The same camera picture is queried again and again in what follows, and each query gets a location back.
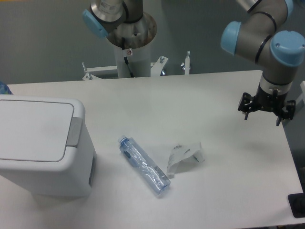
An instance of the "gray floor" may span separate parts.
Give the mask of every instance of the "gray floor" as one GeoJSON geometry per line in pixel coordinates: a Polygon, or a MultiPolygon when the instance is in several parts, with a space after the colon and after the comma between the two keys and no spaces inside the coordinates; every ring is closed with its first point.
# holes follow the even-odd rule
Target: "gray floor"
{"type": "MultiPolygon", "coordinates": [[[[82,21],[81,13],[89,3],[90,0],[0,1],[0,80],[7,84],[74,81],[84,76],[82,62],[87,67],[115,65],[111,46],[92,35],[82,21]]],[[[187,51],[191,51],[192,73],[260,69],[220,48],[227,24],[248,18],[235,1],[144,0],[144,9],[158,25],[152,60],[160,55],[168,57],[168,74],[183,73],[180,64],[187,51]]],[[[304,21],[305,8],[295,4],[292,16],[280,29],[305,35],[304,21]]],[[[300,95],[299,84],[303,80],[305,63],[288,99],[300,95]]],[[[305,166],[304,117],[305,108],[285,126],[297,167],[305,166]]]]}

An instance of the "white table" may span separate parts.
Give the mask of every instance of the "white table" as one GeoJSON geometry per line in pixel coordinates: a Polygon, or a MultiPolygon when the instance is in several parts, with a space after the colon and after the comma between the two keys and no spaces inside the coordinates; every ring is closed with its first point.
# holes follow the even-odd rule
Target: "white table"
{"type": "Polygon", "coordinates": [[[274,114],[237,111],[261,72],[11,85],[18,95],[69,97],[86,107],[98,154],[87,198],[36,196],[0,178],[1,229],[235,229],[303,223],[287,196],[302,192],[274,114]],[[184,165],[162,198],[118,149],[133,137],[165,172],[171,148],[201,141],[206,161],[184,165]]]}

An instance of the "clear plastic bottle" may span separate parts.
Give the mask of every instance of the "clear plastic bottle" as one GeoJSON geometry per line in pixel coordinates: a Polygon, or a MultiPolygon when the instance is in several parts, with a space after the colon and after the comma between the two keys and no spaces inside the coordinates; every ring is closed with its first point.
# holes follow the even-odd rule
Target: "clear plastic bottle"
{"type": "Polygon", "coordinates": [[[13,94],[9,87],[0,81],[0,94],[13,94]]]}
{"type": "Polygon", "coordinates": [[[130,164],[137,168],[157,194],[169,187],[171,181],[133,138],[122,136],[118,142],[120,143],[120,151],[127,157],[130,164]]]}

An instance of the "robotic arm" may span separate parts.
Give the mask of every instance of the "robotic arm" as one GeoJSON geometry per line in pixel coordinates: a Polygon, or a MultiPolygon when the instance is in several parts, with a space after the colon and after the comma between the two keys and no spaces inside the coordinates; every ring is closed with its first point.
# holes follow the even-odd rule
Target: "robotic arm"
{"type": "Polygon", "coordinates": [[[150,76],[157,26],[143,12],[143,0],[92,0],[82,15],[91,32],[113,45],[119,78],[150,76]]]}
{"type": "Polygon", "coordinates": [[[238,110],[245,114],[258,110],[273,112],[276,125],[292,120],[295,101],[285,102],[298,66],[304,59],[305,38],[294,31],[277,29],[293,10],[292,0],[237,0],[251,15],[241,24],[231,22],[224,30],[221,47],[264,67],[255,96],[244,93],[238,110]]]}

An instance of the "blue joint cap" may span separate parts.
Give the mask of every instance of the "blue joint cap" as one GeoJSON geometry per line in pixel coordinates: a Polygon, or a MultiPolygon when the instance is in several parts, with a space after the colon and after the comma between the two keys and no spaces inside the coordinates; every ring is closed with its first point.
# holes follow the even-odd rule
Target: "blue joint cap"
{"type": "Polygon", "coordinates": [[[241,22],[237,21],[230,22],[221,36],[220,45],[222,49],[229,52],[233,56],[235,55],[237,38],[241,24],[241,22]]]}
{"type": "Polygon", "coordinates": [[[105,28],[96,20],[96,18],[88,11],[85,10],[82,13],[82,18],[87,25],[87,27],[99,38],[104,38],[108,36],[108,32],[105,28]]]}
{"type": "Polygon", "coordinates": [[[287,5],[287,9],[288,9],[288,16],[289,17],[292,13],[292,11],[294,11],[294,2],[293,0],[285,0],[286,5],[287,5]]]}
{"type": "Polygon", "coordinates": [[[281,31],[272,38],[270,50],[281,64],[297,67],[304,59],[305,38],[294,31],[281,31]]]}

